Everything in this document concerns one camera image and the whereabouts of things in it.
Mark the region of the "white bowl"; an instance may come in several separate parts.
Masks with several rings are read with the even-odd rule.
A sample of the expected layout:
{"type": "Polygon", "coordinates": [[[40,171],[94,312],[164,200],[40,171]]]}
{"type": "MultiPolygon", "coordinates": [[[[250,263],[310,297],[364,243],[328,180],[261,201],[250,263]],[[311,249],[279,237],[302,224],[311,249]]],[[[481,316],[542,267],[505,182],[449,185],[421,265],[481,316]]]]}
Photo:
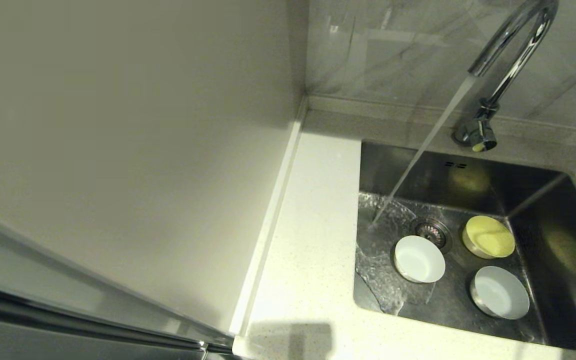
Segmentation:
{"type": "Polygon", "coordinates": [[[436,283],[446,271],[443,253],[419,235],[407,235],[398,240],[393,249],[393,264],[405,280],[418,284],[436,283]]]}

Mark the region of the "yellow bowl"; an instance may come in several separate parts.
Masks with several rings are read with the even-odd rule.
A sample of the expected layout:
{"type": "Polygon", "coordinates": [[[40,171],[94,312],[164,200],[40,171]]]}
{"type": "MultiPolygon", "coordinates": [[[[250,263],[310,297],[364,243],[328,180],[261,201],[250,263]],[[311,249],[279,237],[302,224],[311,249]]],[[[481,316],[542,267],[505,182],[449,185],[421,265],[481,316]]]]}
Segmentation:
{"type": "Polygon", "coordinates": [[[461,233],[464,246],[482,259],[501,259],[516,249],[515,237],[500,221],[485,215],[468,219],[461,233]]]}

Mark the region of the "pale blue bowl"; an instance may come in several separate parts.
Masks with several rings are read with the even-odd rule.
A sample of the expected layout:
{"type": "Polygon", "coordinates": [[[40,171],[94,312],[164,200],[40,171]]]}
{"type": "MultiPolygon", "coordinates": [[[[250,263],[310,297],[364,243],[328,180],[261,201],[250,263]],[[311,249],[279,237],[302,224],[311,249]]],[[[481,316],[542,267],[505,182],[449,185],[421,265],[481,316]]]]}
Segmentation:
{"type": "Polygon", "coordinates": [[[470,297],[478,309],[498,319],[516,321],[531,308],[530,296],[519,278],[497,266],[485,266],[475,272],[470,297]]]}

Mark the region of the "chrome gooseneck faucet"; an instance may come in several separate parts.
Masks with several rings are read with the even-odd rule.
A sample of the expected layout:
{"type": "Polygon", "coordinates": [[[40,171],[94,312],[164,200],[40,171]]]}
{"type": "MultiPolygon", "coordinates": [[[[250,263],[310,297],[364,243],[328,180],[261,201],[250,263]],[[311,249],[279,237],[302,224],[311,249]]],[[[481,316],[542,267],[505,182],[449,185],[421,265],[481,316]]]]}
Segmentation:
{"type": "Polygon", "coordinates": [[[451,134],[458,146],[479,153],[493,150],[498,145],[491,121],[500,110],[501,99],[546,38],[559,6],[560,0],[523,0],[474,59],[468,74],[474,78],[486,76],[524,28],[529,28],[515,55],[498,76],[494,88],[478,100],[477,111],[458,121],[451,134]]]}

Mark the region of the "stainless steel sink basin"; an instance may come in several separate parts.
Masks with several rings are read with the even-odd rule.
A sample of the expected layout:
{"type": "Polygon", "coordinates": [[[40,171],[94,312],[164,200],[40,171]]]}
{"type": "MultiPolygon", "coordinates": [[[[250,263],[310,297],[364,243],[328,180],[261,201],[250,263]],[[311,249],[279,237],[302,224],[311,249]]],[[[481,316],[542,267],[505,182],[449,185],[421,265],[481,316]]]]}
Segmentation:
{"type": "Polygon", "coordinates": [[[377,224],[377,210],[415,150],[364,142],[358,186],[355,251],[357,297],[367,308],[414,321],[576,351],[576,182],[545,168],[425,152],[377,224]],[[462,242],[468,219],[484,215],[515,238],[512,255],[482,259],[462,242]],[[395,244],[411,236],[409,223],[428,217],[451,231],[445,274],[434,283],[403,278],[393,264],[395,244]],[[473,303],[470,283],[494,266],[515,275],[530,298],[517,320],[492,317],[473,303]]]}

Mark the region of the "round metal drain strainer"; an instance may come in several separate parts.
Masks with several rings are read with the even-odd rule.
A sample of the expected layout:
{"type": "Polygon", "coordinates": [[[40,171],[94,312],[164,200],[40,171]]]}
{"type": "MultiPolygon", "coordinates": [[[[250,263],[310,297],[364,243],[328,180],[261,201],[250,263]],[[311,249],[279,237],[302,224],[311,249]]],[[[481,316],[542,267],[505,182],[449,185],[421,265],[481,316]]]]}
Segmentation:
{"type": "Polygon", "coordinates": [[[407,226],[410,235],[422,237],[434,244],[442,254],[446,255],[453,248],[453,234],[439,219],[418,217],[409,222],[407,226]]]}

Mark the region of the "running water stream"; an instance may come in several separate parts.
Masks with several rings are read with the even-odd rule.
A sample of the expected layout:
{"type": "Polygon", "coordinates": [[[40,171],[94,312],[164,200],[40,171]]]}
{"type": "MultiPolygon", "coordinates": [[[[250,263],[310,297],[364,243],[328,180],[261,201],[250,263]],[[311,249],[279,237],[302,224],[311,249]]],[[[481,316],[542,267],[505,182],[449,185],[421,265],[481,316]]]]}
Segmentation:
{"type": "Polygon", "coordinates": [[[418,150],[414,153],[414,156],[412,157],[411,161],[409,162],[409,164],[403,171],[402,175],[398,178],[397,182],[395,183],[395,186],[390,191],[386,199],[383,201],[381,207],[377,210],[368,228],[374,228],[375,226],[378,225],[380,219],[382,218],[384,212],[386,212],[386,209],[389,207],[395,194],[397,194],[398,189],[400,189],[402,184],[405,182],[406,178],[408,177],[408,175],[410,174],[416,163],[419,161],[422,154],[432,143],[434,137],[436,137],[439,130],[441,130],[443,125],[446,123],[449,116],[455,111],[457,105],[459,105],[462,102],[463,98],[470,92],[471,88],[473,88],[474,84],[478,81],[478,79],[479,79],[478,76],[472,74],[469,74],[465,77],[464,82],[462,82],[457,91],[455,91],[454,96],[451,98],[450,102],[443,110],[441,116],[438,117],[438,120],[434,123],[432,129],[429,131],[425,139],[423,139],[423,142],[419,146],[418,150]]]}

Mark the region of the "white cabinet side panel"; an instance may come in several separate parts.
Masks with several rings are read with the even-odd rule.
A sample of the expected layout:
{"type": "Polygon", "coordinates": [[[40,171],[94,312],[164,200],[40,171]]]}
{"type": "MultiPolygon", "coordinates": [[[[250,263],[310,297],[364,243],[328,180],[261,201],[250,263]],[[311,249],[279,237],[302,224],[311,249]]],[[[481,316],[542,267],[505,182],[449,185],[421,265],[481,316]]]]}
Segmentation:
{"type": "Polygon", "coordinates": [[[0,0],[0,289],[240,335],[306,105],[309,0],[0,0]]]}

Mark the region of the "stainless steel appliance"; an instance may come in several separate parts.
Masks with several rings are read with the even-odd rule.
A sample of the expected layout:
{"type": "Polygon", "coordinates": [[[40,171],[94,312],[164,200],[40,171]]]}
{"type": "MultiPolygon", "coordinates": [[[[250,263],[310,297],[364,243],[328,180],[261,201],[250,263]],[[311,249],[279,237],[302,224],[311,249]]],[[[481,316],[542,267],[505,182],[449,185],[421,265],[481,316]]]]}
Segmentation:
{"type": "Polygon", "coordinates": [[[0,291],[0,360],[242,360],[223,346],[117,325],[0,291]]]}

